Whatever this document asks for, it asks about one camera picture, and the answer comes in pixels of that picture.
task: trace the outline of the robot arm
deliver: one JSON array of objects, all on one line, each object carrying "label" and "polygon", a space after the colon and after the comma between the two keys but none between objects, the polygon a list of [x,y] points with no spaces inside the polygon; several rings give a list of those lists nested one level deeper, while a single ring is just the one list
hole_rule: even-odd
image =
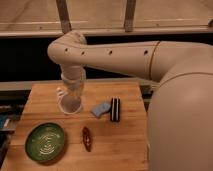
[{"label": "robot arm", "polygon": [[70,32],[52,42],[48,54],[65,82],[81,80],[81,66],[160,81],[148,111],[149,171],[213,170],[212,46],[158,41],[91,46]]},{"label": "robot arm", "polygon": [[201,43],[159,41],[86,45],[83,35],[69,32],[49,45],[48,54],[61,66],[89,66],[160,81],[182,59],[212,56],[212,47]]}]

